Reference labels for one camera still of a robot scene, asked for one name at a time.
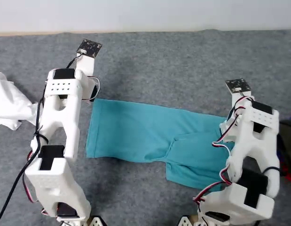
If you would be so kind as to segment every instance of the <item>red wire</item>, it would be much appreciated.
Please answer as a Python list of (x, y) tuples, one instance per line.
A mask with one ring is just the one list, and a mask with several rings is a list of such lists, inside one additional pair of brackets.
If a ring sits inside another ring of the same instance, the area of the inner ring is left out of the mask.
[(198, 198), (196, 198), (196, 199), (194, 200), (194, 202), (201, 201), (203, 195), (204, 195), (206, 192), (208, 192), (208, 191), (209, 191), (211, 188), (213, 188), (214, 186), (219, 185), (219, 184), (223, 184), (223, 183), (225, 183), (225, 182), (223, 182), (223, 181), (219, 181), (219, 182), (213, 183), (212, 185), (210, 185), (209, 187), (207, 187), (206, 189), (204, 189), (203, 191), (201, 191), (200, 194), (198, 195)]

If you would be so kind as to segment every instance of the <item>teal shirt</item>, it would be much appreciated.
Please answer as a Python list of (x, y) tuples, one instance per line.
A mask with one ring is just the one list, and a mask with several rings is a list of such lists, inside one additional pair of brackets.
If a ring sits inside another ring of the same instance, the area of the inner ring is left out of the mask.
[(97, 99), (87, 157), (163, 161), (168, 180), (202, 189), (220, 180), (219, 171), (228, 158), (224, 148), (211, 145), (220, 137), (219, 124), (224, 120), (182, 109)]

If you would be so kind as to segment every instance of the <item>wire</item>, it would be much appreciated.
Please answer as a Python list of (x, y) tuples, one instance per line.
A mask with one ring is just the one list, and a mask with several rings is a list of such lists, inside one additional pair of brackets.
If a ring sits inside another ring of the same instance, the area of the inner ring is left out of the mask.
[(209, 224), (207, 223), (207, 221), (204, 219), (204, 217), (202, 217), (203, 221), (206, 223), (207, 226), (209, 226)]
[(96, 87), (97, 88), (97, 92), (96, 92), (95, 96), (92, 97), (92, 98), (90, 98), (90, 99), (83, 99), (83, 100), (89, 100), (90, 101), (90, 100), (95, 99), (97, 97), (98, 93), (99, 93), (99, 90), (100, 90), (100, 80), (99, 80), (99, 78), (97, 78), (95, 76), (88, 76), (88, 78), (96, 79), (97, 80), (97, 83), (98, 83), (98, 87)]
[(223, 175), (223, 173), (227, 172), (228, 168), (229, 168), (229, 165), (226, 166), (225, 168), (223, 168), (223, 169), (220, 171), (219, 176), (220, 176), (220, 178), (221, 178), (221, 180), (222, 180), (223, 182), (225, 182), (225, 183), (228, 184), (228, 185), (231, 185), (232, 182), (229, 181), (229, 180), (227, 180), (227, 179), (224, 177), (224, 175)]
[(207, 193), (211, 188), (215, 187), (216, 185), (223, 184), (223, 181), (214, 182), (207, 187), (205, 187), (196, 197), (192, 198), (194, 202), (197, 202), (202, 198), (202, 196)]
[(25, 193), (27, 195), (27, 198), (28, 200), (31, 202), (31, 203), (35, 203), (37, 202), (38, 200), (34, 200), (33, 197), (32, 197), (32, 194), (28, 188), (28, 186), (26, 185), (26, 182), (25, 182), (25, 174), (22, 175), (22, 183), (23, 183), (23, 187), (24, 187), (24, 190), (25, 190)]
[(227, 120), (229, 120), (229, 119), (231, 118), (233, 112), (236, 110), (236, 104), (237, 104), (238, 102), (244, 100), (244, 99), (247, 99), (247, 100), (250, 100), (250, 101), (254, 101), (254, 97), (253, 97), (253, 96), (243, 96), (243, 97), (239, 98), (239, 99), (235, 102), (234, 106), (231, 108), (231, 110), (230, 110), (230, 112), (229, 112), (229, 115), (227, 116)]
[(68, 225), (68, 226), (72, 226), (72, 225), (70, 225), (70, 224), (66, 223), (65, 221), (61, 221), (61, 224), (60, 224), (60, 226), (62, 226), (63, 224), (66, 224), (66, 225)]
[(45, 216), (49, 216), (49, 214), (47, 213), (47, 211), (44, 208), (42, 208), (41, 214), (43, 214)]
[(38, 102), (38, 108), (37, 108), (37, 117), (36, 117), (36, 127), (35, 127), (35, 132), (34, 132), (34, 135), (36, 137), (36, 140), (37, 140), (37, 143), (38, 143), (38, 146), (37, 146), (37, 149), (36, 151), (34, 152), (34, 154), (31, 155), (30, 159), (27, 161), (27, 163), (22, 167), (22, 169), (20, 170), (20, 172), (18, 173), (11, 189), (10, 189), (10, 192), (8, 193), (8, 197), (6, 198), (5, 200), (5, 203), (0, 211), (0, 220), (4, 214), (4, 211), (6, 209), (6, 207), (8, 206), (8, 203), (10, 201), (10, 198), (12, 197), (14, 191), (15, 191), (15, 188), (22, 176), (22, 174), (25, 172), (25, 170), (27, 169), (27, 167), (31, 164), (31, 162), (35, 159), (35, 157), (38, 155), (39, 151), (40, 151), (40, 148), (41, 148), (41, 142), (40, 142), (40, 137), (39, 137), (39, 117), (40, 117), (40, 106), (41, 106), (41, 103), (43, 103), (44, 101), (44, 94), (41, 98), (41, 100)]
[(69, 68), (69, 67), (73, 64), (73, 62), (74, 62), (76, 59), (80, 58), (82, 55), (83, 55), (83, 54), (81, 53), (79, 56), (73, 58), (73, 59), (69, 62), (69, 64), (67, 65), (66, 68)]

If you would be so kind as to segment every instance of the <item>black cable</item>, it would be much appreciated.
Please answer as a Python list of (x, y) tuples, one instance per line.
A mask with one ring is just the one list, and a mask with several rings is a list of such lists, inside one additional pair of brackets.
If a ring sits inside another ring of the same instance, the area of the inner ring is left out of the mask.
[(79, 56), (73, 58), (73, 59), (69, 62), (69, 64), (67, 65), (66, 68), (69, 68), (69, 67), (73, 64), (73, 62), (74, 62), (77, 58), (80, 58), (82, 55), (83, 55), (83, 54), (81, 53)]
[(269, 171), (269, 170), (277, 170), (277, 171), (279, 171), (280, 173), (281, 173), (281, 169), (280, 168), (278, 168), (278, 167), (276, 167), (276, 166), (270, 166), (270, 167), (267, 167), (263, 172), (262, 172), (262, 174), (265, 174), (267, 171)]
[(203, 221), (206, 223), (207, 226), (209, 226), (209, 224), (207, 223), (207, 221), (202, 217)]
[(8, 203), (10, 201), (10, 198), (12, 197), (14, 191), (15, 191), (15, 188), (19, 182), (19, 179), (21, 178), (22, 174), (25, 172), (25, 170), (27, 169), (27, 167), (31, 164), (31, 162), (35, 159), (35, 157), (38, 155), (39, 151), (40, 151), (40, 147), (41, 147), (41, 142), (40, 142), (40, 136), (39, 136), (39, 117), (40, 117), (40, 106), (41, 106), (41, 103), (43, 103), (44, 101), (44, 95), (42, 97), (42, 99), (38, 102), (38, 108), (37, 108), (37, 117), (36, 117), (36, 127), (35, 127), (35, 132), (34, 132), (34, 135), (36, 137), (36, 140), (37, 140), (37, 143), (38, 143), (38, 147), (35, 151), (35, 153), (31, 156), (31, 158), (27, 161), (27, 163), (23, 166), (23, 168), (20, 170), (20, 172), (18, 173), (13, 185), (12, 185), (12, 188), (10, 189), (10, 192), (8, 193), (8, 197), (6, 198), (5, 200), (5, 203), (1, 209), (1, 212), (0, 212), (0, 220), (3, 216), (3, 213), (6, 209), (6, 207), (8, 206)]

